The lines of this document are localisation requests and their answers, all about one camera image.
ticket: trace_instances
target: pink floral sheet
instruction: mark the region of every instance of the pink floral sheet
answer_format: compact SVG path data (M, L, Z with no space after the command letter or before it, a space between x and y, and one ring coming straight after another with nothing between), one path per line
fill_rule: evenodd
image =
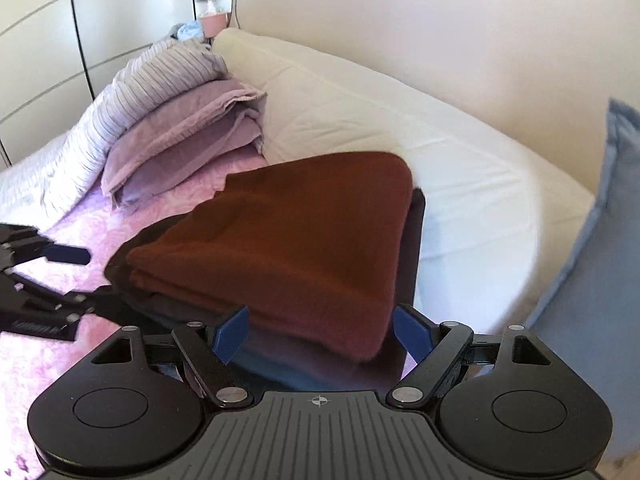
M76 267L36 260L17 270L63 293L94 290L107 283L102 270L113 253L140 230L167 216L189 212L212 198L223 189L229 173L265 165L252 146L227 153L130 216L111 211L110 200L96 185L62 222L47 232L59 243L88 247L93 255L91 263ZM5 478L31 480L42 473L27 431L29 406L116 329L116 325L100 317L84 316L74 343L0 335L0 469Z

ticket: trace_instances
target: cream padded bed edge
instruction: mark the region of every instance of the cream padded bed edge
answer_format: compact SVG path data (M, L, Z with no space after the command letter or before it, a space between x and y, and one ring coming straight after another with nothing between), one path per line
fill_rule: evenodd
M476 332L526 318L593 202L581 184L470 115L355 63L237 29L213 49L231 73L268 92L268 163L352 150L408 163L427 201L422 313Z

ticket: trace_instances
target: metal screw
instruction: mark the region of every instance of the metal screw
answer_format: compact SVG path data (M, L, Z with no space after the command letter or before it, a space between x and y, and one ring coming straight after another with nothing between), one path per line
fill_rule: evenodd
M418 402L422 395L418 388L412 388L411 386L402 386L391 392L391 396L398 402Z
M247 392L243 388L237 386L228 386L218 390L216 397L222 402L241 402L247 398Z

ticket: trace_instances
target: mattress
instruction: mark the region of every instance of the mattress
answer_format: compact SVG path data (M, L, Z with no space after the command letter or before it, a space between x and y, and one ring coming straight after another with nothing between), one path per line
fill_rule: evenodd
M189 212L212 198L223 189L227 174L265 164L252 146L227 153L130 216L111 211L111 201L102 196L98 182L47 232L59 243L89 247L91 263L77 267L35 260L16 270L60 292L95 290L108 283L102 275L104 266L126 240L162 218ZM42 472L27 431L27 412L33 400L116 329L117 325L103 318L84 316L74 343L0 334L0 469L7 480L31 480Z
M357 150L404 158L426 197L418 310L476 332L524 322L569 255L588 190L487 124L348 60L236 29L213 50L268 93L269 164Z

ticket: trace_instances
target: blue pillow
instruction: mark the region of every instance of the blue pillow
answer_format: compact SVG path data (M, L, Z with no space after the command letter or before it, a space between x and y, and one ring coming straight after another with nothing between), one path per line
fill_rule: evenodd
M600 188L527 326L607 403L616 460L640 449L640 114L611 101Z

